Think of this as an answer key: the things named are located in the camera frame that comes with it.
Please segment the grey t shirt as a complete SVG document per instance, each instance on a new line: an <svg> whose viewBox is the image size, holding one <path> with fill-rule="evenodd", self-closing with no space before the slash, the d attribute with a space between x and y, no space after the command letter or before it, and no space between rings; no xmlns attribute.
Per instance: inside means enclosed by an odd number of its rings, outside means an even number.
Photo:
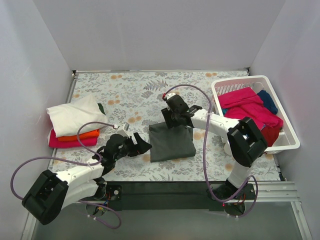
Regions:
<svg viewBox="0 0 320 240"><path fill-rule="evenodd" d="M190 158L196 155L193 129L187 126L168 128L166 123L149 126L150 161L152 163Z"/></svg>

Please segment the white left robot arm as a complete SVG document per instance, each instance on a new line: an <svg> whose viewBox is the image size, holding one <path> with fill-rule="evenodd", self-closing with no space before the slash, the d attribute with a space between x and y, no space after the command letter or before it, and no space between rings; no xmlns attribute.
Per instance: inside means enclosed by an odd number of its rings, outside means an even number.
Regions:
<svg viewBox="0 0 320 240"><path fill-rule="evenodd" d="M137 132L130 137L113 134L84 165L59 172L43 171L22 199L22 206L47 225L63 208L79 200L111 200L114 189L107 188L104 175L118 160L142 155L151 148Z"/></svg>

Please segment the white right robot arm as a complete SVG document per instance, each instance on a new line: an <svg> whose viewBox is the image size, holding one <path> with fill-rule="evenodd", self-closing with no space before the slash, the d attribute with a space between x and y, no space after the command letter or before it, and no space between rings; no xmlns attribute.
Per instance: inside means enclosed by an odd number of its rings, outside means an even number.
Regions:
<svg viewBox="0 0 320 240"><path fill-rule="evenodd" d="M235 160L225 183L215 189L208 187L212 198L222 203L243 195L253 163L268 147L254 120L250 117L227 118L197 105L188 106L182 97L175 93L164 94L162 99L167 104L161 112L168 128L185 126L219 135L225 143L225 152Z"/></svg>

